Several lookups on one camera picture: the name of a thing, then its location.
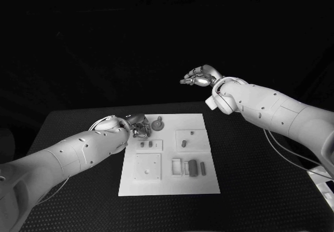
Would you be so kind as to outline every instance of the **black background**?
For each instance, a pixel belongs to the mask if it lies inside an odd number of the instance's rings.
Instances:
[[[179,84],[204,64],[334,111],[329,2],[120,1],[2,15],[0,127],[18,157],[54,110],[205,101],[211,87]]]

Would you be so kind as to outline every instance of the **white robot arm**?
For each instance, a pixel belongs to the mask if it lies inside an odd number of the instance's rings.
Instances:
[[[225,77],[205,65],[193,69],[182,84],[212,86],[206,104],[225,114],[240,112],[248,122],[300,142],[317,155],[334,178],[334,113],[313,107],[274,89]]]
[[[146,115],[103,118],[90,131],[0,165],[0,231],[18,232],[51,189],[127,147],[130,133],[150,137]]]

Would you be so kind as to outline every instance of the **white board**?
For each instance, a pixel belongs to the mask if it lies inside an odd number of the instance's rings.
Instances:
[[[145,151],[139,152],[139,141],[143,141],[143,138],[129,139],[129,146],[126,148],[126,157],[124,157],[124,168],[123,168],[123,177],[120,183],[120,192],[119,196],[145,196],[145,195],[179,195],[179,194],[218,194],[221,193],[215,164],[212,160],[211,146],[206,145],[206,151],[193,151],[195,148],[189,146],[191,152],[178,152],[178,140],[176,135],[180,130],[205,130],[202,131],[202,139],[208,139],[206,125],[202,114],[175,114],[175,115],[146,115],[150,123],[157,120],[159,116],[163,118],[165,129],[162,131],[152,131],[152,137],[149,141],[163,141],[163,151],[153,149],[152,151],[146,149],[146,154],[162,154],[162,178],[160,181],[149,180],[136,180],[134,176],[139,172],[145,175],[149,168],[140,169],[137,172],[137,154],[143,155]],[[182,176],[175,177],[172,173],[172,160],[182,160]],[[185,175],[185,162],[191,160],[198,160],[198,163],[205,162],[206,164],[206,176],[202,175],[199,168],[199,176],[191,177]]]

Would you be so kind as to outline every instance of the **table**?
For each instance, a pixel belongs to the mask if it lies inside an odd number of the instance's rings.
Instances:
[[[54,111],[29,154],[88,130],[103,117],[136,113],[204,114],[222,193],[119,197],[123,151],[70,179],[34,208],[22,232],[334,231],[334,213],[307,172],[281,158],[264,130],[241,113],[212,111],[204,101]],[[274,135],[288,147],[284,137]]]

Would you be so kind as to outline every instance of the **black table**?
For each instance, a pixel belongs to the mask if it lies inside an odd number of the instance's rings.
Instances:
[[[29,154],[88,130],[103,117],[134,113],[204,114],[222,193],[119,197],[123,151],[74,176],[34,208],[24,232],[334,231],[334,213],[307,172],[281,158],[264,130],[240,113],[212,111],[205,102],[55,111]],[[274,135],[288,147],[284,137]]]

